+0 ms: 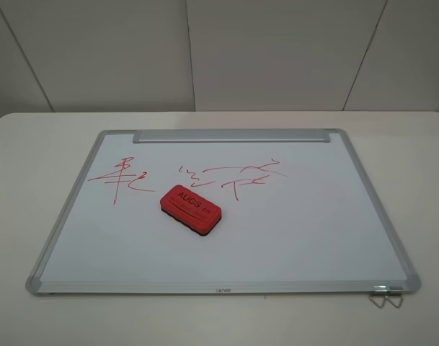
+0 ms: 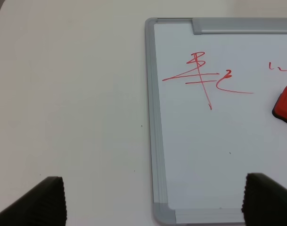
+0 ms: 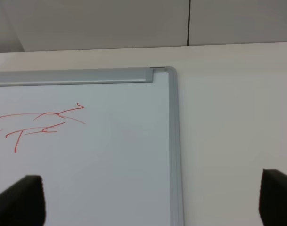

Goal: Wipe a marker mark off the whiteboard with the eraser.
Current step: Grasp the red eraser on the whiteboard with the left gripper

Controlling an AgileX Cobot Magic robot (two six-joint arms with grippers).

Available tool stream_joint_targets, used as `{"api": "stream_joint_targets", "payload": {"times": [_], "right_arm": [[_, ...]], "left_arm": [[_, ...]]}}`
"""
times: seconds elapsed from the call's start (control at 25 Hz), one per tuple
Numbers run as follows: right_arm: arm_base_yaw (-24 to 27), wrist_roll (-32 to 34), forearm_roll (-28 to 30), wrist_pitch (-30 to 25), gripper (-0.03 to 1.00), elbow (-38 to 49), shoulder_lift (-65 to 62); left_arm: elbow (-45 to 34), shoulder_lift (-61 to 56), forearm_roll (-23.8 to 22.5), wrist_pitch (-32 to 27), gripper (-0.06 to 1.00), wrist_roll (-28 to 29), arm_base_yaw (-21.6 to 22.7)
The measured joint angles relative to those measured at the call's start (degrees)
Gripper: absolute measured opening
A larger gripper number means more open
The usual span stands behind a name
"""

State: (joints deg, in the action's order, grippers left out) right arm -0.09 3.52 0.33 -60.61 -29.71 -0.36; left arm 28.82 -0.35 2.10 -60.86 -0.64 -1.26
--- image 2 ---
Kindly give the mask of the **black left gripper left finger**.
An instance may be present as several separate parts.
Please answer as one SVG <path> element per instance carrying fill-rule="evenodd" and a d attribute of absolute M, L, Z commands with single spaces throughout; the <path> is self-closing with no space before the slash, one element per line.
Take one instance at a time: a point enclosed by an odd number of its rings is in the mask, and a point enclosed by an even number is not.
<path fill-rule="evenodd" d="M 62 177 L 47 177 L 0 212 L 0 226 L 65 226 Z"/>

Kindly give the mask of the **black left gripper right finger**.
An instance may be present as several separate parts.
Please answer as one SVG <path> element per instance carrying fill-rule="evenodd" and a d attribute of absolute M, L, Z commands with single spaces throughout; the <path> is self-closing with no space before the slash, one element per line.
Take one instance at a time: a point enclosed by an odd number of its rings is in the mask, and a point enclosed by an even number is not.
<path fill-rule="evenodd" d="M 241 211 L 247 226 L 287 226 L 287 189 L 262 173 L 249 173 Z"/>

